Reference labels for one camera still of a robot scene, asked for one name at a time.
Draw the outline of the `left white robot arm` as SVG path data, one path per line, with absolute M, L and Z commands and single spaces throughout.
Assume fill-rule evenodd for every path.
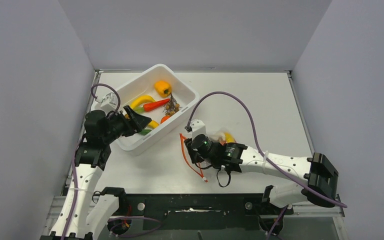
M 111 143 L 120 137 L 140 133 L 152 121 L 136 113 L 130 106 L 126 114 L 92 110 L 85 115 L 84 134 L 76 148 L 72 165 L 72 180 L 61 212 L 42 240 L 95 240 L 110 217 L 125 214 L 129 204 L 121 187 L 105 187 L 101 199 L 90 208 L 96 185 L 111 154 Z

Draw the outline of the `clear zip top bag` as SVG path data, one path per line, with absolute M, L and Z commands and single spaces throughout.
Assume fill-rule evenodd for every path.
M 179 134 L 179 137 L 180 137 L 180 143 L 181 143 L 181 152 L 182 152 L 182 156 L 183 156 L 184 161 L 196 174 L 198 174 L 201 177 L 201 179 L 205 183 L 207 183 L 208 179 L 205 177 L 204 172 L 203 172 L 204 168 L 206 168 L 207 166 L 201 167 L 200 163 L 193 162 L 192 154 L 189 154 L 189 150 L 187 150 L 187 146 L 186 146 L 186 140 L 188 138 L 185 135 L 183 135 L 182 133 Z M 219 142 L 222 145 L 226 144 L 226 143 L 236 143 L 237 142 L 236 139 L 231 135 L 231 133 L 226 131 L 226 129 L 224 129 L 224 128 L 222 128 L 221 130 L 219 130 L 217 132 L 211 132 L 209 134 L 209 139 L 214 140 L 216 142 Z

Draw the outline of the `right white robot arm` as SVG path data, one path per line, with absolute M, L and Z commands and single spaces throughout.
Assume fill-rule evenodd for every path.
M 285 185 L 266 186 L 261 199 L 262 209 L 269 214 L 294 203 L 308 201 L 316 206 L 344 207 L 336 200 L 339 172 L 322 153 L 311 157 L 293 157 L 260 153 L 237 142 L 220 143 L 207 135 L 186 138 L 184 145 L 192 164 L 207 163 L 219 174 L 227 174 L 229 186 L 232 173 L 258 173 L 289 180 Z

